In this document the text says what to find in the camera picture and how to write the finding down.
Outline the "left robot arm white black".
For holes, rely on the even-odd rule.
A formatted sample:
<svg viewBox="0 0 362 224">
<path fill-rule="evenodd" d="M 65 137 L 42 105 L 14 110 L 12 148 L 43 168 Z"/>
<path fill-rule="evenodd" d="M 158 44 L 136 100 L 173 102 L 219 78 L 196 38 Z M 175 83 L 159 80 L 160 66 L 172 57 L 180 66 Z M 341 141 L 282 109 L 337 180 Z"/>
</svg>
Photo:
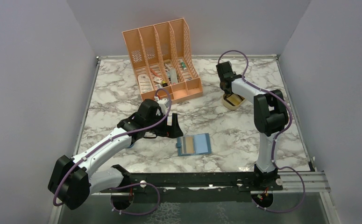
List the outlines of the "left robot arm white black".
<svg viewBox="0 0 362 224">
<path fill-rule="evenodd" d="M 48 184 L 48 190 L 54 195 L 54 206 L 65 205 L 74 210 L 92 193 L 108 188 L 108 184 L 120 192 L 127 190 L 130 180 L 119 169 L 97 170 L 121 150 L 145 139 L 147 133 L 151 133 L 153 139 L 183 136 L 176 113 L 171 115 L 171 125 L 168 125 L 171 106 L 172 101 L 168 98 L 146 99 L 137 112 L 122 119 L 109 135 L 92 148 L 73 157 L 59 157 Z"/>
</svg>

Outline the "blue card holder wallet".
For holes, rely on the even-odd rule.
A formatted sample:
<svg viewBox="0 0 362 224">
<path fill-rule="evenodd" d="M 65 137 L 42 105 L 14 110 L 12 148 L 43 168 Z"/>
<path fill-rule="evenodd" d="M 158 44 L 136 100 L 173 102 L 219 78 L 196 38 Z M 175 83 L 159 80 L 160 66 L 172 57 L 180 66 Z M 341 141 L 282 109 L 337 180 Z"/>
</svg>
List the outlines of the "blue card holder wallet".
<svg viewBox="0 0 362 224">
<path fill-rule="evenodd" d="M 183 154 L 182 153 L 183 137 L 185 137 L 185 136 L 182 136 L 182 137 L 177 138 L 176 148 L 177 148 L 178 156 L 205 155 L 205 154 L 212 153 L 210 135 L 208 133 L 201 133 L 201 134 L 187 135 L 187 136 L 194 137 L 195 153 L 194 154 Z"/>
</svg>

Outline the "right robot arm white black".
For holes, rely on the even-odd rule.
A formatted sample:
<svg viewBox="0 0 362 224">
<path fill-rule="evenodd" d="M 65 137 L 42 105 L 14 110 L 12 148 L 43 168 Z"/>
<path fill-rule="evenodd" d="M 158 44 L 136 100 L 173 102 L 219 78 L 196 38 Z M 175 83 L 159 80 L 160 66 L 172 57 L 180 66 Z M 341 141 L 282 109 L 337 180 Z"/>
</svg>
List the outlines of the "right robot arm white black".
<svg viewBox="0 0 362 224">
<path fill-rule="evenodd" d="M 222 103 L 230 110 L 248 101 L 253 105 L 253 119 L 260 134 L 258 159 L 254 165 L 253 186 L 263 190 L 277 179 L 275 166 L 276 141 L 289 122 L 287 107 L 280 90 L 267 91 L 246 83 L 237 75 L 229 61 L 216 65 L 220 88 L 224 91 Z"/>
</svg>

